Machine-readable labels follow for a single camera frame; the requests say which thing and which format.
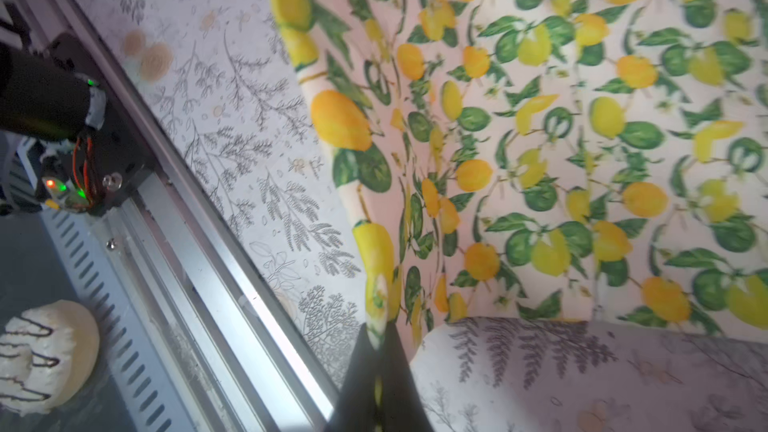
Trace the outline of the lemon print skirt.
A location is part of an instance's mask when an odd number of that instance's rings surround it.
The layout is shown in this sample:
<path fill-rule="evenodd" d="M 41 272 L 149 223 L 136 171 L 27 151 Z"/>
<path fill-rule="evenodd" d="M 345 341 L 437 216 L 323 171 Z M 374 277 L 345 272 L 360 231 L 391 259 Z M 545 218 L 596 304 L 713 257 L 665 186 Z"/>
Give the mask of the lemon print skirt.
<path fill-rule="evenodd" d="M 767 0 L 270 0 L 367 334 L 767 338 Z"/>

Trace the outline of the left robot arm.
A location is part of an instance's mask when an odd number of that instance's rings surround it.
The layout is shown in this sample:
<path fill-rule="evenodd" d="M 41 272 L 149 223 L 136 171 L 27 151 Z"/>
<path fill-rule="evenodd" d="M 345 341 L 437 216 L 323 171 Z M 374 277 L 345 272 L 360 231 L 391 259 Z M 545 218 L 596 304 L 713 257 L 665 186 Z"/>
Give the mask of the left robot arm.
<path fill-rule="evenodd" d="M 19 9 L 5 7 L 1 29 L 21 44 L 1 45 L 1 213 L 50 207 L 101 217 L 156 160 L 81 41 L 62 33 L 35 51 Z"/>

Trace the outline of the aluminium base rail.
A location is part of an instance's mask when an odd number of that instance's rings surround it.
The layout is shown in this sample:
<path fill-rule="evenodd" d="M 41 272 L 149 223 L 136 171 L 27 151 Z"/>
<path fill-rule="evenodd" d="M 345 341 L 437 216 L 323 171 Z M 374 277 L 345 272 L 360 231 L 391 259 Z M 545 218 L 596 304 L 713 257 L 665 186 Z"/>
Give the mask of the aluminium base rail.
<path fill-rule="evenodd" d="M 9 0 L 35 47 L 76 37 L 153 164 L 98 218 L 45 212 L 48 251 L 102 336 L 138 431 L 320 431 L 325 379 L 276 296 L 75 0 Z"/>

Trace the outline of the white chocolate drizzled donut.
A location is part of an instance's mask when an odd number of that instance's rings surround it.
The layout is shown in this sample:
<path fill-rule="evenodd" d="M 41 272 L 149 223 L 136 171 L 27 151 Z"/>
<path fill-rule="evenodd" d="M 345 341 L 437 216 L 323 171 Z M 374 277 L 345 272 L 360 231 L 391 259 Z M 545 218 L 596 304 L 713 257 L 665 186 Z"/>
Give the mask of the white chocolate drizzled donut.
<path fill-rule="evenodd" d="M 12 317 L 1 333 L 1 407 L 20 416 L 47 414 L 90 377 L 100 348 L 91 312 L 59 300 Z"/>

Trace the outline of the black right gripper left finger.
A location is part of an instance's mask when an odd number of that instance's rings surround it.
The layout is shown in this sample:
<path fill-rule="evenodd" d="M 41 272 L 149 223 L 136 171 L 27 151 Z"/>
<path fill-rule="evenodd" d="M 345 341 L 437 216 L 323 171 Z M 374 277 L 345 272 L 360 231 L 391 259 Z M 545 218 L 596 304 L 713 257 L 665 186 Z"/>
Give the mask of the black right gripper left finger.
<path fill-rule="evenodd" d="M 375 378 L 378 352 L 365 324 L 360 326 L 350 363 L 333 413 L 325 431 L 371 432 L 375 430 Z"/>

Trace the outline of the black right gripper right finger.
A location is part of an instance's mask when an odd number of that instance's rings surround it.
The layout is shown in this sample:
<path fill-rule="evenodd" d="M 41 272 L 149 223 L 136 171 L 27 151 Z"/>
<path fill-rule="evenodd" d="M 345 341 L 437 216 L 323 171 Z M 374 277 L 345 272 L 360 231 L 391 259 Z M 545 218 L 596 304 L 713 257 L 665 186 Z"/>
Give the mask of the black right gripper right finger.
<path fill-rule="evenodd" d="M 378 415 L 383 431 L 432 431 L 411 373 L 397 327 L 388 323 L 379 349 L 381 400 Z"/>

